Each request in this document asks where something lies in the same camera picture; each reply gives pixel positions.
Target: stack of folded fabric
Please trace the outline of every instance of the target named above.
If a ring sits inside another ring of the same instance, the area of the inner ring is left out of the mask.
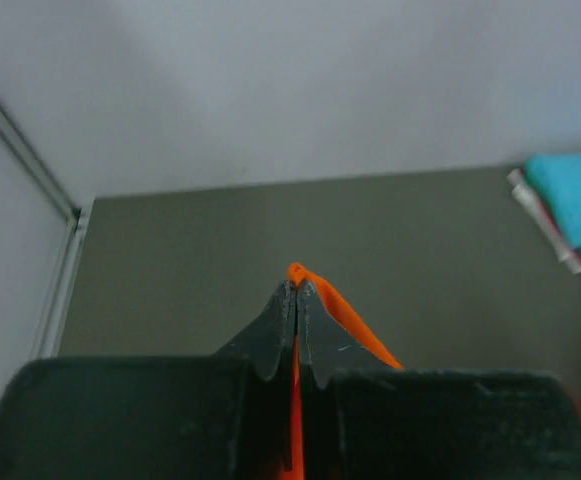
[[[535,155],[508,179],[512,193],[554,246],[581,272],[581,154]]]

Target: gray carpet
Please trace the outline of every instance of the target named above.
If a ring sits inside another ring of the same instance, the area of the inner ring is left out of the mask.
[[[60,353],[212,353],[294,261],[406,366],[551,370],[581,398],[581,275],[501,169],[98,200]]]

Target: orange plastic piece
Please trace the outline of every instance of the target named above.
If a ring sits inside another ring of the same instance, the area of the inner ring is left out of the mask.
[[[343,296],[325,279],[307,270],[300,263],[293,263],[288,267],[288,279],[297,286],[304,280],[310,280],[319,289],[319,294],[330,315],[345,328],[350,335],[357,339],[374,355],[394,368],[402,368],[401,364],[372,333],[372,330],[363,322]]]
[[[328,312],[347,332],[370,350],[377,358],[394,368],[402,368],[401,364],[388,351],[388,349],[372,333],[372,330],[363,322],[357,312],[350,306],[330,283],[318,275],[307,270],[300,263],[293,263],[288,267],[288,279],[297,286],[304,280],[313,282]],[[282,480],[303,480],[305,478],[305,466],[303,463],[303,424],[301,420],[301,383],[299,382],[299,348],[297,339],[294,341],[294,392],[292,397],[292,470],[282,471],[279,478]]]

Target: blue towel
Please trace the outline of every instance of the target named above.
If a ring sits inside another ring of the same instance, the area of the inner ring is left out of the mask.
[[[566,240],[581,251],[581,154],[538,154],[524,172],[548,203]]]

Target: white door frame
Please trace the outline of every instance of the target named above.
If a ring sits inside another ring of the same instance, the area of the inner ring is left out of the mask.
[[[12,154],[13,161],[30,177],[43,198],[54,207],[66,225],[62,247],[56,259],[29,358],[32,360],[56,356],[61,343],[76,267],[81,256],[89,212],[85,212],[70,198],[2,104],[0,104],[0,141]]]

